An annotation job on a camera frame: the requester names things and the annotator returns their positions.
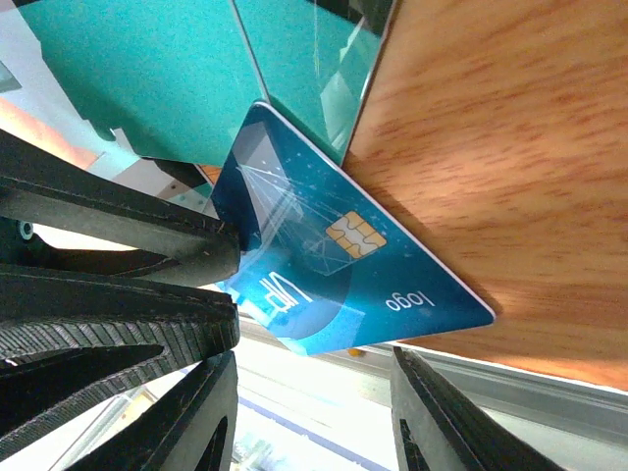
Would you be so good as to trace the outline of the blue VIP chip card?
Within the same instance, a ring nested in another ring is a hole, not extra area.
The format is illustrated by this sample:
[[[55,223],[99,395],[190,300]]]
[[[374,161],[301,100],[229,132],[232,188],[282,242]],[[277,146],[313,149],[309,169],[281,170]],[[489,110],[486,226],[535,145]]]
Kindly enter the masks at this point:
[[[472,288],[269,104],[248,110],[211,194],[240,236],[221,288],[315,355],[490,325]]]

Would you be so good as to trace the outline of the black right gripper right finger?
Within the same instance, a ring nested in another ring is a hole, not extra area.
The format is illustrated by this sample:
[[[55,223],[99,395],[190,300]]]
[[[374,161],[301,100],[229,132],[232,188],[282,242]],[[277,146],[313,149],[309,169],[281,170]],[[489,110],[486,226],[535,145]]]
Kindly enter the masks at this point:
[[[395,347],[392,429],[401,470],[559,470],[476,406],[419,354]]]

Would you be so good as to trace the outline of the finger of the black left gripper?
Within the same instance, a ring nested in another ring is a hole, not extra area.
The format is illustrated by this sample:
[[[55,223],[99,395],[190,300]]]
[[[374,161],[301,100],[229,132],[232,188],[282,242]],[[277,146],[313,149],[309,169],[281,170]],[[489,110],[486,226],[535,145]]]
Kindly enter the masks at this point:
[[[239,267],[239,236],[232,225],[93,176],[6,131],[1,214],[133,249],[127,256],[64,253],[55,270],[201,287],[229,278]]]
[[[225,293],[1,267],[1,457],[239,341]]]

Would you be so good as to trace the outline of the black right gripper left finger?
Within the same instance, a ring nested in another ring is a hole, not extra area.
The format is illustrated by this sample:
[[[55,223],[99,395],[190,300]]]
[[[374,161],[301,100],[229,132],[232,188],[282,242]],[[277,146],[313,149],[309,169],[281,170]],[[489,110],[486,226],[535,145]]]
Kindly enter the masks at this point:
[[[72,470],[228,470],[237,415],[231,351],[200,362],[134,422]]]

